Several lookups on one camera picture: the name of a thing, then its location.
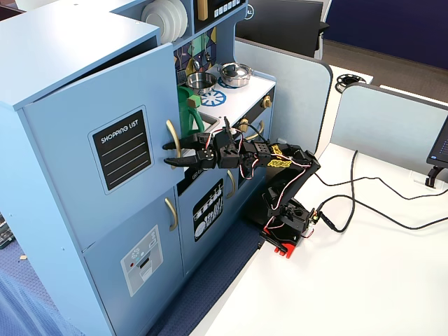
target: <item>silver pot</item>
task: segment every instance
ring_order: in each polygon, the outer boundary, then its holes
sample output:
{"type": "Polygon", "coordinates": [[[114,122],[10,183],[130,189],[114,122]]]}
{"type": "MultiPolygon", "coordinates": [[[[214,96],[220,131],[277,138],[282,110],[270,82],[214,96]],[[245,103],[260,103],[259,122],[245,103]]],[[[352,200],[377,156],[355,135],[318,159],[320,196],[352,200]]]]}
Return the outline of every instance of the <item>silver pot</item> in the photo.
{"type": "Polygon", "coordinates": [[[196,95],[205,95],[215,88],[217,81],[211,73],[195,72],[187,77],[186,84],[196,95]]]}
{"type": "Polygon", "coordinates": [[[240,63],[227,63],[220,67],[219,72],[224,84],[234,88],[242,88],[249,84],[253,70],[240,63]]]}

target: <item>knob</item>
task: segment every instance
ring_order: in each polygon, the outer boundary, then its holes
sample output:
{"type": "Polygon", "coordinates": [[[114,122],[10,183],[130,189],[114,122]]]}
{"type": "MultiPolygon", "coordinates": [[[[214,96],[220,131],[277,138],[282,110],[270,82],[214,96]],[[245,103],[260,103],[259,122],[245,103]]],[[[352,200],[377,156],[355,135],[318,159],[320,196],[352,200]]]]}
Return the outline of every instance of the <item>knob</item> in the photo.
{"type": "Polygon", "coordinates": [[[272,101],[270,96],[263,98],[263,103],[261,104],[265,109],[272,106],[272,101]]]}
{"type": "Polygon", "coordinates": [[[249,128],[248,124],[249,124],[249,120],[247,119],[241,119],[241,121],[239,122],[241,125],[239,126],[239,130],[243,133],[247,132],[247,129],[249,128]]]}

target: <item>open cabinet door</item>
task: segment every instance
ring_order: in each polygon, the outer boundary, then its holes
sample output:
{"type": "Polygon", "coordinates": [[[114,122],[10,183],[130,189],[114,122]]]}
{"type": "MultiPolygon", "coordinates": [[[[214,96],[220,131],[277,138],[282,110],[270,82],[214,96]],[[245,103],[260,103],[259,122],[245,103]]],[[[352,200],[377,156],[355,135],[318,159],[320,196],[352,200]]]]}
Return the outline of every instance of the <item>open cabinet door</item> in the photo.
{"type": "Polygon", "coordinates": [[[176,151],[162,145],[180,134],[171,44],[77,80],[24,114],[81,250],[183,179],[163,162],[176,151]]]}

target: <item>small button panel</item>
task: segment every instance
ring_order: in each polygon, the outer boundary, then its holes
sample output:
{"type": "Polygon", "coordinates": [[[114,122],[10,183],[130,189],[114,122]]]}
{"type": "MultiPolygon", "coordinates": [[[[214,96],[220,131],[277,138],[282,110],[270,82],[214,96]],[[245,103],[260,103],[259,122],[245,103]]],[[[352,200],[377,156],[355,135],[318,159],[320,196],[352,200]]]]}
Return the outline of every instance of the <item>small button panel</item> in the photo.
{"type": "Polygon", "coordinates": [[[241,3],[241,0],[231,0],[224,6],[221,6],[220,8],[216,9],[213,14],[214,17],[217,18],[219,15],[222,15],[228,11],[230,11],[232,8],[238,6],[241,3]]]}

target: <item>cubicle divider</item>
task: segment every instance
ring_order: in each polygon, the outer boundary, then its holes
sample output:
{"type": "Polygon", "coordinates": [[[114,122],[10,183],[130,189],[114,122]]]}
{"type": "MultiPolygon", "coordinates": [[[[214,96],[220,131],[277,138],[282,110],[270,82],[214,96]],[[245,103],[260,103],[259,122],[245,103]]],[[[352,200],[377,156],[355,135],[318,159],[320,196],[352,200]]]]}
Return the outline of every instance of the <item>cubicle divider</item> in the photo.
{"type": "Polygon", "coordinates": [[[333,79],[318,60],[237,39],[235,60],[276,78],[271,140],[315,152],[333,79]]]}
{"type": "MultiPolygon", "coordinates": [[[[367,84],[343,95],[331,143],[427,174],[426,159],[448,116],[448,107],[367,84]]],[[[448,173],[438,179],[448,182],[448,173]]]]}

